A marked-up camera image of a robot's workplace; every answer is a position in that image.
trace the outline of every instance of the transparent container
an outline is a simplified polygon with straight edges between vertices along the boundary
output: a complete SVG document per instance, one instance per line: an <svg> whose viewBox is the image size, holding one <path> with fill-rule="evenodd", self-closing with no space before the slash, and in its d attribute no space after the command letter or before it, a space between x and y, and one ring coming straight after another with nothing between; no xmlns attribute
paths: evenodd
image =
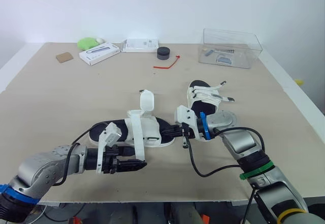
<svg viewBox="0 0 325 224"><path fill-rule="evenodd" d="M199 62L249 69L262 50L255 34L205 28Z"/></svg>

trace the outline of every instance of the white box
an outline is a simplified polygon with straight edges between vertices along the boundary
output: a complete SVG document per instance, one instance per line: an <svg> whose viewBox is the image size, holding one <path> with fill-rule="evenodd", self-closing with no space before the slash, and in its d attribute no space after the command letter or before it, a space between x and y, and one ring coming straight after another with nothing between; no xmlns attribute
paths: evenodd
<svg viewBox="0 0 325 224"><path fill-rule="evenodd" d="M157 52L157 39L127 39L122 42L122 52Z"/></svg>
<svg viewBox="0 0 325 224"><path fill-rule="evenodd" d="M116 45L106 42L79 53L79 57L92 66L118 53L120 49Z"/></svg>

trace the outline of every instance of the blue clamp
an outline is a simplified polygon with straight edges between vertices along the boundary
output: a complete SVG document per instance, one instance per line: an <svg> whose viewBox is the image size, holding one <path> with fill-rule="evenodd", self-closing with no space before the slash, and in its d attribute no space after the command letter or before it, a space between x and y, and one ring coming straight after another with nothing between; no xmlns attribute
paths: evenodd
<svg viewBox="0 0 325 224"><path fill-rule="evenodd" d="M205 137L207 138L207 140L210 140L211 137L210 137L209 128L208 128L208 124L207 124L207 117L204 114L204 112L200 112L200 118L202 119Z"/></svg>
<svg viewBox="0 0 325 224"><path fill-rule="evenodd" d="M25 203L30 204L37 204L40 199L33 199L31 197L28 197L26 195L21 194L20 192L15 191L13 188L11 188L8 184L0 185L0 194L6 193L10 195L11 197L20 200Z"/></svg>

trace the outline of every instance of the red string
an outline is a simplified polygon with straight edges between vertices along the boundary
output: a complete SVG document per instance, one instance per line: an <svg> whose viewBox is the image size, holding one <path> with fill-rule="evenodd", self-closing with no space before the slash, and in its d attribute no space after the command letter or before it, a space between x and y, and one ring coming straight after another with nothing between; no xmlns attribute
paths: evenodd
<svg viewBox="0 0 325 224"><path fill-rule="evenodd" d="M177 60L178 60L180 57L181 57L180 55L176 55L176 60L175 60L174 63L171 64L169 67L156 67L156 66L154 66L153 68L169 69L169 68L171 68L171 67L172 67L172 66L177 62Z"/></svg>

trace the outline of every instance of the black cable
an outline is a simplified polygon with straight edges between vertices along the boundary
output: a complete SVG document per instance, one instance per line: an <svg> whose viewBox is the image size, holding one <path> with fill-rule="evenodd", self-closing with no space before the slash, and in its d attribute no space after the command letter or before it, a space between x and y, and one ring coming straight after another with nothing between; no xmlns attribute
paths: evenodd
<svg viewBox="0 0 325 224"><path fill-rule="evenodd" d="M62 177L62 180L61 182L57 182L55 183L53 186L60 186L62 184L64 184L64 182L66 181L67 179L67 176L68 176L68 169L69 169L69 162L70 162L70 157L71 157L71 154L72 154L72 151L73 149L77 146L77 145L80 145L78 143L78 140L81 139L85 134L87 134L90 130L92 130L94 127L100 125L100 124L105 124L106 126L108 126L107 122L105 121L101 121L99 123L96 123L95 125L93 125L91 128L89 128L88 130L86 130L83 134L81 134L79 137L77 137L71 144L71 147L70 147L70 150L68 151L68 154L67 154L67 160L66 160L66 165L64 166L64 172L63 172L63 177Z"/></svg>
<svg viewBox="0 0 325 224"><path fill-rule="evenodd" d="M227 169L227 168L232 168L232 167L240 167L239 165L228 165L228 166L223 166L223 167L220 167L218 169L215 169L213 170L212 172L209 172L207 174L202 174L201 172L199 172L197 166L195 165L195 162L194 162L194 158L193 158L193 151L192 151L192 146L191 146L191 143L189 142L189 139L188 139L188 136L185 134L185 138L186 138L186 142L187 142L187 145L188 145L188 151L189 151L189 157L191 159L191 163L192 163L192 166L195 170L195 172L200 176L200 177L209 177L211 176L212 174L214 173L217 173L223 169Z"/></svg>
<svg viewBox="0 0 325 224"><path fill-rule="evenodd" d="M82 207L80 208L80 210L76 213L76 214L74 214L72 217L74 217L74 216L77 216L81 211L82 211L82 209L85 207L85 205L86 205L87 203L84 203L83 205L82 205ZM49 220L51 220L51 221L54 221L54 222L64 222L64 221L68 221L69 219L66 219L66 220L55 220L55 219L53 219L53 218L51 218L51 217L49 217L45 212L43 213L43 215L47 218L47 219L49 219Z"/></svg>
<svg viewBox="0 0 325 224"><path fill-rule="evenodd" d="M247 207L246 207L246 211L245 211L245 215L244 215L242 224L245 224L245 222L246 222L247 214L248 214L249 208L250 208L250 206L252 204L254 194L255 194L255 189L253 188L252 193L251 193L250 198L249 198L249 201L248 201L248 204L247 204Z"/></svg>
<svg viewBox="0 0 325 224"><path fill-rule="evenodd" d="M247 130L247 131L251 131L251 132L255 133L258 136L259 141L261 142L262 150L265 152L265 144L264 144L262 135L258 131L256 131L255 129L251 129L250 127L244 127L244 126L230 127L229 129L223 129L223 130L217 131L214 134L214 136L217 137L224 132L233 131L233 130Z"/></svg>
<svg viewBox="0 0 325 224"><path fill-rule="evenodd" d="M66 160L66 165L64 166L64 172L63 172L63 178L61 180L61 182L57 182L55 183L53 186L60 186L62 185L66 179L67 179L67 176L68 176L68 169L69 169L69 162L70 162L70 156L71 156L71 153L73 151L73 149L77 146L77 145L80 145L79 143L74 143L73 145L71 145L69 151L68 151L68 154L67 154L67 160Z"/></svg>

